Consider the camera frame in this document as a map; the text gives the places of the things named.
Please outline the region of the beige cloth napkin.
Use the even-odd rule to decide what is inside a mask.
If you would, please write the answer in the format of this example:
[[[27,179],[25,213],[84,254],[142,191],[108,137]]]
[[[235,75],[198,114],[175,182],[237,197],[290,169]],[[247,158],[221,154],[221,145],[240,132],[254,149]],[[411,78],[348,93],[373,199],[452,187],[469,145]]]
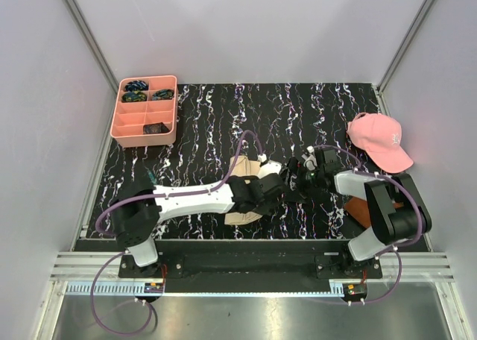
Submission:
[[[260,169],[260,162],[249,160],[247,156],[241,155],[232,170],[232,176],[257,176]],[[227,213],[224,224],[227,226],[243,226],[258,221],[262,215],[255,212]]]

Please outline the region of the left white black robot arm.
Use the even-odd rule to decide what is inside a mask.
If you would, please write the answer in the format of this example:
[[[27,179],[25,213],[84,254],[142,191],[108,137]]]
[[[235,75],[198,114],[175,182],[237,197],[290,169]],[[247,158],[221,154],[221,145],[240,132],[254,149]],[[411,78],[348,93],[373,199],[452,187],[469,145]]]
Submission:
[[[161,267],[151,235],[156,225],[199,213],[268,215],[286,191],[281,171],[281,163],[267,161],[256,175],[179,188],[150,186],[131,198],[117,199],[110,210],[116,241],[133,257],[141,275],[153,277]]]

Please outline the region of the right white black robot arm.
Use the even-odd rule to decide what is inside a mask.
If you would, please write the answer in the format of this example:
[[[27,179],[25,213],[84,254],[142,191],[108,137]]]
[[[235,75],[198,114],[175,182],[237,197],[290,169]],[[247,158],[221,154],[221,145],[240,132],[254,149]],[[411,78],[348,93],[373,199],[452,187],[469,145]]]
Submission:
[[[370,226],[348,241],[338,259],[345,277],[363,272],[365,261],[399,246],[412,245],[432,228],[432,218],[411,175],[392,176],[346,170],[338,159],[340,149],[330,145],[309,146],[288,161],[288,175],[295,189],[306,197],[312,189],[326,189],[366,203]]]

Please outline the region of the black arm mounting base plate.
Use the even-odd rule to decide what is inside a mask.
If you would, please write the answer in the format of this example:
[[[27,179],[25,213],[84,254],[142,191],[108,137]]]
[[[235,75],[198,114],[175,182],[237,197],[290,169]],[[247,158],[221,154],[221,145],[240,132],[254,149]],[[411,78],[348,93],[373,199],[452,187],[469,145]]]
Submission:
[[[173,293],[328,292],[330,281],[380,280],[379,262],[354,262],[343,240],[161,240],[158,260],[140,268],[125,255],[120,278],[165,277]]]

